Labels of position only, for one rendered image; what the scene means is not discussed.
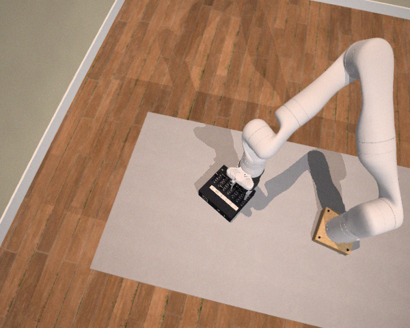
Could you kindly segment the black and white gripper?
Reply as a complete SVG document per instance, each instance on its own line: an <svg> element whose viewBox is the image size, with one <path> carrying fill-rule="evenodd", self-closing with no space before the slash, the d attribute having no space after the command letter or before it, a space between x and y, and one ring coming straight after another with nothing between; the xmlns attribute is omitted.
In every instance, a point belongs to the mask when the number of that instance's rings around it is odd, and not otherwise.
<svg viewBox="0 0 410 328"><path fill-rule="evenodd" d="M243 188L247 189L244 200L249 197L249 194L257 187L260 182L260 177L264 173L264 168L259 170L248 169L243 163L243 157L239 161L238 167L229 167L226 174L232 179L231 189L238 183Z"/></svg>

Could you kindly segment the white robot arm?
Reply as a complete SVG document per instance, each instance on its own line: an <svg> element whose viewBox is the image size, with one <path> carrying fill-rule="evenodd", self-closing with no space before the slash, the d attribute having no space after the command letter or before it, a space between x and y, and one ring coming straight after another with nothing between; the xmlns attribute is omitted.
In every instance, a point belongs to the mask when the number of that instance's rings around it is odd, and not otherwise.
<svg viewBox="0 0 410 328"><path fill-rule="evenodd" d="M344 86L359 78L362 106L355 139L361 164L377 182L379 198L364 202L330 219L325 231L335 243L351 243L399 228L403 208L398 184L394 127L394 53L382 38L353 43L304 90L282 105L275 118L275 134L261 119L248 122L242 132L243 163L262 169L286 140L312 119Z"/></svg>

